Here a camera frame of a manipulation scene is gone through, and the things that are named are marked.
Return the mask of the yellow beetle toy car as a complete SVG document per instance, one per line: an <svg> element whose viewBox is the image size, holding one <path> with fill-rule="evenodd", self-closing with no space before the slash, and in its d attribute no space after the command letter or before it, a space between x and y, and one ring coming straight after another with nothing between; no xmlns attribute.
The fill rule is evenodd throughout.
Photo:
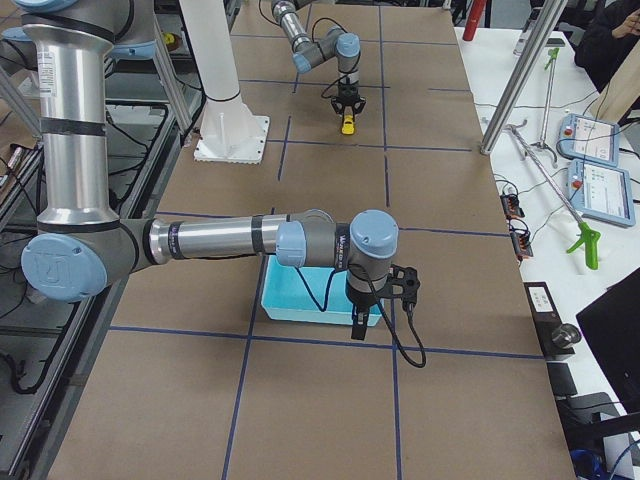
<svg viewBox="0 0 640 480"><path fill-rule="evenodd" d="M345 114L342 117L341 134L345 136L354 135L356 131L355 118L353 115Z"/></svg>

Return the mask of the black box with knob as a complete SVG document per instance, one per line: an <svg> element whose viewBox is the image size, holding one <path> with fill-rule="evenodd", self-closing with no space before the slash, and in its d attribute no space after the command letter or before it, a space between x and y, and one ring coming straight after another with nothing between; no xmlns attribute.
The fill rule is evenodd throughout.
<svg viewBox="0 0 640 480"><path fill-rule="evenodd" d="M560 361L574 355L582 334L575 325L561 320L547 284L525 282L524 289L543 356Z"/></svg>

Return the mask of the seated person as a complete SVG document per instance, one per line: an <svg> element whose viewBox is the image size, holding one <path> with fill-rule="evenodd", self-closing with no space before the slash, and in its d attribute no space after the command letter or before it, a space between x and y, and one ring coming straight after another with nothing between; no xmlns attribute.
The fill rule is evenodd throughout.
<svg viewBox="0 0 640 480"><path fill-rule="evenodd" d="M601 92L639 40L639 2L613 1L599 12L576 47L574 63Z"/></svg>

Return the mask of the upper teach pendant tablet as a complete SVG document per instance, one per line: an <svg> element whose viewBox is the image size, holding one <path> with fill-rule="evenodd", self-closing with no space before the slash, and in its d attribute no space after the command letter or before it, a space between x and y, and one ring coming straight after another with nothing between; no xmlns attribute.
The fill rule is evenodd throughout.
<svg viewBox="0 0 640 480"><path fill-rule="evenodd" d="M579 114L569 114L562 121L556 145L567 159L581 159L617 167L619 163L620 127Z"/></svg>

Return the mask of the teach pendant tablet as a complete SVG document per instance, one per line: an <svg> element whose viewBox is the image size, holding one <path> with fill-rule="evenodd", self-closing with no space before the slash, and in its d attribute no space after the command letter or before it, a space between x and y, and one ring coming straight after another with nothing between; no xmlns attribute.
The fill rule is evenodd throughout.
<svg viewBox="0 0 640 480"><path fill-rule="evenodd" d="M574 159L568 167L567 196L585 217L622 227L636 224L626 170Z"/></svg>
<svg viewBox="0 0 640 480"><path fill-rule="evenodd" d="M581 159L617 167L619 163L620 127L579 114L569 114L562 121L556 145L567 159Z"/></svg>

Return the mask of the small orange circuit board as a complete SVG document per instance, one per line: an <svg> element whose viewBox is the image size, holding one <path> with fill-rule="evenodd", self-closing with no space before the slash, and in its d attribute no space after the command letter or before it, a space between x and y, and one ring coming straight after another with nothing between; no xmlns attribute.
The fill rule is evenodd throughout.
<svg viewBox="0 0 640 480"><path fill-rule="evenodd" d="M508 220L525 217L524 210L520 206L519 196L516 193L501 194L500 201L505 217Z"/></svg>

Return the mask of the aluminium frame post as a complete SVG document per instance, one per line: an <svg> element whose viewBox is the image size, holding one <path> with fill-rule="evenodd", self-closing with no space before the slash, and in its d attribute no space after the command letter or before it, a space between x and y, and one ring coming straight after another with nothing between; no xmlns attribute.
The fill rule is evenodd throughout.
<svg viewBox="0 0 640 480"><path fill-rule="evenodd" d="M532 72L538 56L553 31L560 15L567 5L567 0L546 1L531 33L517 60L514 70L506 84L496 110L488 124L480 144L480 153L490 155L506 126L507 120L515 107L526 82Z"/></svg>

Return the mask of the green handled reacher grabber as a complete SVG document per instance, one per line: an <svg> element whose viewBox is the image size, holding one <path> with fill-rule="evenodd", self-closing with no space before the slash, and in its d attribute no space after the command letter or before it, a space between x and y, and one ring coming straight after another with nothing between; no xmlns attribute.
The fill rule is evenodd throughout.
<svg viewBox="0 0 640 480"><path fill-rule="evenodd" d="M546 143L546 136L548 131L548 123L549 123L549 113L551 109L551 100L552 100L552 92L553 92L553 82L555 75L556 62L559 54L559 47L550 48L547 52L548 61L545 64L544 70L549 71L548 81L547 81L547 89L546 89L546 97L544 104L544 112L542 118L542 126L540 129L540 133L538 136L538 140L533 144L538 150L548 151L552 156L552 167L554 169L558 168L558 157L556 151Z"/></svg>

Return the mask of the lower teach pendant tablet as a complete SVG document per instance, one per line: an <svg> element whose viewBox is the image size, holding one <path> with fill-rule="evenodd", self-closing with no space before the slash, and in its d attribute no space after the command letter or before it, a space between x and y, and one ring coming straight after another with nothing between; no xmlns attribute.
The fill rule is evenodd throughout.
<svg viewBox="0 0 640 480"><path fill-rule="evenodd" d="M585 217L622 227L636 224L626 170L574 159L568 167L567 196Z"/></svg>

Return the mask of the black monitor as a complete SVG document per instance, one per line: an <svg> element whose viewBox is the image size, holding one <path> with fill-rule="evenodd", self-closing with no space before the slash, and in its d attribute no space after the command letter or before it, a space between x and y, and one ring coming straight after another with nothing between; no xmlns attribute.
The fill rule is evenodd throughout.
<svg viewBox="0 0 640 480"><path fill-rule="evenodd" d="M576 315L609 385L628 413L639 412L639 270Z"/></svg>

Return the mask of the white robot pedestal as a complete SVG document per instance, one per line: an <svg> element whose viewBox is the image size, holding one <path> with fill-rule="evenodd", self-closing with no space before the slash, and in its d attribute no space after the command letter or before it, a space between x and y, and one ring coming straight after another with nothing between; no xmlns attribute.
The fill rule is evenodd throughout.
<svg viewBox="0 0 640 480"><path fill-rule="evenodd" d="M242 99L224 3L184 0L180 7L206 100L194 158L260 163L270 118Z"/></svg>

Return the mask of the teal plastic bin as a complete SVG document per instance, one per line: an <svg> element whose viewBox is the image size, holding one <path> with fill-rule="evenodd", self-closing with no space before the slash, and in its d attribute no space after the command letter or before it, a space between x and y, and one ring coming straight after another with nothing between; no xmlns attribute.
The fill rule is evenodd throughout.
<svg viewBox="0 0 640 480"><path fill-rule="evenodd" d="M346 295L347 272L337 272L332 278L328 306L321 312L319 308L324 305L326 285L333 269L303 267L300 271L317 304L294 267L282 266L274 256L269 258L261 296L261 305L268 317L272 320L351 325L353 305Z"/></svg>

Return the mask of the red cylinder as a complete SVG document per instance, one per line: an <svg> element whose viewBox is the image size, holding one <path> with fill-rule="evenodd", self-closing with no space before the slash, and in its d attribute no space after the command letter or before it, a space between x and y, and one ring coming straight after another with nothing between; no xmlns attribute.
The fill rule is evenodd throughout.
<svg viewBox="0 0 640 480"><path fill-rule="evenodd" d="M479 27L481 17L486 8L487 0L473 0L471 4L471 9L467 16L467 21L464 27L464 32L462 35L462 40L466 42L471 42L476 34L476 31Z"/></svg>

